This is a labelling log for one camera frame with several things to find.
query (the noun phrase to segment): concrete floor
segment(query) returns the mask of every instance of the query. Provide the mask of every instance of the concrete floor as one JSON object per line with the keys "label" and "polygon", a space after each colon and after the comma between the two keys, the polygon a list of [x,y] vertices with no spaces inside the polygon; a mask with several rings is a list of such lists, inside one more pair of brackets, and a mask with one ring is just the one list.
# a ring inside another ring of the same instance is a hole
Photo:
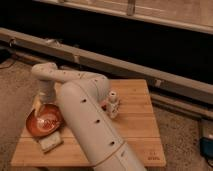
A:
{"label": "concrete floor", "polygon": [[[8,59],[0,65],[11,62]],[[0,70],[0,170],[37,171],[36,168],[11,168],[10,160],[16,147],[25,118],[37,91],[31,66],[16,62],[9,69]],[[199,154],[198,122],[154,107],[167,159],[165,171],[213,171]],[[81,169],[50,169],[51,171]]]}

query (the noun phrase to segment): black cable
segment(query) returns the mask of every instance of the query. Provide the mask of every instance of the black cable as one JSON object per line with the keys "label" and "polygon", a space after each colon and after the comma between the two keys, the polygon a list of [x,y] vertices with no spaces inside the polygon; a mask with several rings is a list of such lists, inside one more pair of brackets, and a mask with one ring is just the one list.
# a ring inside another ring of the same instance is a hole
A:
{"label": "black cable", "polygon": [[5,66],[5,67],[0,67],[0,69],[8,69],[8,68],[12,67],[17,62],[18,59],[19,59],[19,56],[16,56],[16,58],[13,58],[13,61],[11,62],[11,64],[9,64],[8,66]]}
{"label": "black cable", "polygon": [[211,163],[210,161],[209,161],[209,159],[207,159],[207,158],[205,158],[206,159],[206,163],[211,167],[211,168],[213,168],[213,163]]}

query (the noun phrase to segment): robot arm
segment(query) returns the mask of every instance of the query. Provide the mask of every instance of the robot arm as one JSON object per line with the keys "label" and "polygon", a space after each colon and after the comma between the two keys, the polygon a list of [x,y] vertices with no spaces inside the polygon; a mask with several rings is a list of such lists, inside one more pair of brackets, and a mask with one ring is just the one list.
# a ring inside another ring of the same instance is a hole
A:
{"label": "robot arm", "polygon": [[109,92],[105,76],[60,71],[52,63],[35,65],[32,73],[41,81],[44,97],[50,97],[52,81],[64,83],[57,95],[59,108],[95,171],[146,170],[98,103]]}

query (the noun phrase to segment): wooden table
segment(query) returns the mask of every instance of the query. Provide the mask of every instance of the wooden table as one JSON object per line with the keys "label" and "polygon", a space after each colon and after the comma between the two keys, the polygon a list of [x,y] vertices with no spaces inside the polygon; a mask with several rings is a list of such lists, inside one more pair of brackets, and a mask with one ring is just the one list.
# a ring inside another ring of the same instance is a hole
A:
{"label": "wooden table", "polygon": [[[113,120],[118,132],[126,139],[145,166],[165,166],[155,115],[144,80],[111,80],[112,90],[120,99],[119,116]],[[89,167],[90,164],[72,132],[61,128],[62,145],[43,154],[38,143],[24,128],[12,166],[32,167]]]}

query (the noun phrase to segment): copper bowl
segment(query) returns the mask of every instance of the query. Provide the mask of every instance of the copper bowl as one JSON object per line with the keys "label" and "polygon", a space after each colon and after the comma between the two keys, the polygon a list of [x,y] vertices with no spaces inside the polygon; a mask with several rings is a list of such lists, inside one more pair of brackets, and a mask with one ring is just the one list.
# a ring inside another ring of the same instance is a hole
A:
{"label": "copper bowl", "polygon": [[26,120],[26,128],[33,137],[43,137],[51,134],[63,122],[61,112],[56,105],[44,104],[35,116],[35,109]]}

